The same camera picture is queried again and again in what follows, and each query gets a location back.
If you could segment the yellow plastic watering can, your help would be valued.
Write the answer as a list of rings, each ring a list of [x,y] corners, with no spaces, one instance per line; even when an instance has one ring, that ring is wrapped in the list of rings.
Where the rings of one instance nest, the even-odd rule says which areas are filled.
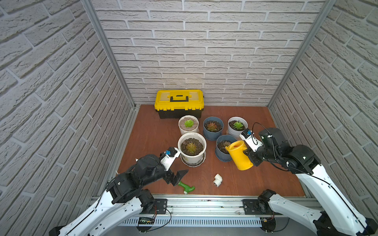
[[[236,141],[225,148],[238,170],[245,171],[254,166],[248,156],[244,154],[244,151],[248,149],[244,141]]]

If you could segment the large white round pot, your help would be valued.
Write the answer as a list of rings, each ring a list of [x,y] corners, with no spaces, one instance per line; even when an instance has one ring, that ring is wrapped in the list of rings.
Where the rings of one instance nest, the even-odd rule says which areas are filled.
[[[198,167],[206,159],[207,143],[199,133],[185,133],[178,140],[180,158],[189,167]]]

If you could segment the blue pot front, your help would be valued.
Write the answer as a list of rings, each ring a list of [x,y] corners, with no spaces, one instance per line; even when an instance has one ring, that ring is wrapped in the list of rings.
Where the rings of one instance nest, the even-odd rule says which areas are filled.
[[[231,135],[221,135],[216,140],[216,150],[215,154],[218,160],[222,162],[230,162],[232,161],[231,155],[226,150],[226,147],[231,145],[232,143],[236,142],[237,140]]]

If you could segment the blue pot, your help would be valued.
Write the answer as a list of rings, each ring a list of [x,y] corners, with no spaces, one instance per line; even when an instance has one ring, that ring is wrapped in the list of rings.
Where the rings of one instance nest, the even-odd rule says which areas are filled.
[[[231,135],[221,135],[216,140],[216,150],[215,154],[218,160],[222,162],[230,162],[232,161],[231,155],[226,150],[226,147],[231,145],[232,143],[236,142],[237,140]]]
[[[203,122],[203,135],[209,141],[216,141],[224,128],[223,121],[218,117],[208,117]]]

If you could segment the small white faceted pot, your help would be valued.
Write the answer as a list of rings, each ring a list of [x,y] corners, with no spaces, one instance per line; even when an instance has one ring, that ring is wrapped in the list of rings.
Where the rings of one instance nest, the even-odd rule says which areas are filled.
[[[191,115],[183,116],[179,119],[178,126],[181,135],[189,132],[199,133],[199,121],[196,117]]]

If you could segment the blue pot back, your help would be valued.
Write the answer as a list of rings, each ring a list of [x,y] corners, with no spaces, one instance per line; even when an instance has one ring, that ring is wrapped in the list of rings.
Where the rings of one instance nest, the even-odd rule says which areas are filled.
[[[209,141],[216,141],[224,128],[223,121],[218,117],[208,117],[203,122],[203,135]]]

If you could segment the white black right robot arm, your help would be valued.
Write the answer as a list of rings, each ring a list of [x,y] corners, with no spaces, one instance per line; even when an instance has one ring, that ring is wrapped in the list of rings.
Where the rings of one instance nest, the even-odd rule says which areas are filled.
[[[260,199],[270,209],[306,226],[318,236],[372,236],[377,222],[363,216],[330,178],[317,155],[305,145],[292,147],[278,128],[266,128],[257,139],[248,128],[240,137],[247,144],[244,154],[254,166],[263,162],[296,175],[310,190],[322,211],[304,207],[275,191],[266,190]]]

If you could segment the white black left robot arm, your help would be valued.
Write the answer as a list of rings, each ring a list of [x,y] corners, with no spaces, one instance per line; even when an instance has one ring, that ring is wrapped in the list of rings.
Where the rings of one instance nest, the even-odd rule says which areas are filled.
[[[159,180],[178,185],[188,170],[170,170],[180,151],[170,147],[159,157],[149,154],[116,176],[101,196],[66,226],[54,227],[51,236],[103,236],[121,222],[153,207],[154,198],[145,186]]]

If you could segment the white PVC elbow fitting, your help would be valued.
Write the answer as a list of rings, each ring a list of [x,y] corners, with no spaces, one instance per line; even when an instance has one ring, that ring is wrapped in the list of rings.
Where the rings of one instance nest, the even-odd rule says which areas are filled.
[[[222,181],[223,181],[222,176],[220,174],[216,174],[214,177],[213,184],[214,186],[219,187],[222,184]]]

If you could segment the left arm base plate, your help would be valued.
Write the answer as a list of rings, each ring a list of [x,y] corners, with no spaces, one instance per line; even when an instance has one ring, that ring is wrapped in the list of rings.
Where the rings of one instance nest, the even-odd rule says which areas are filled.
[[[145,206],[141,214],[150,214],[150,215],[166,214],[166,208],[167,208],[167,199],[158,198],[158,199],[154,199],[153,202]]]

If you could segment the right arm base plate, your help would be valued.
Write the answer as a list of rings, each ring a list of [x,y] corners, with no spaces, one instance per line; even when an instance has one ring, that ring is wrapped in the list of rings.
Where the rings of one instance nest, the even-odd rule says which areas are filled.
[[[245,215],[273,215],[267,202],[258,199],[243,199]]]

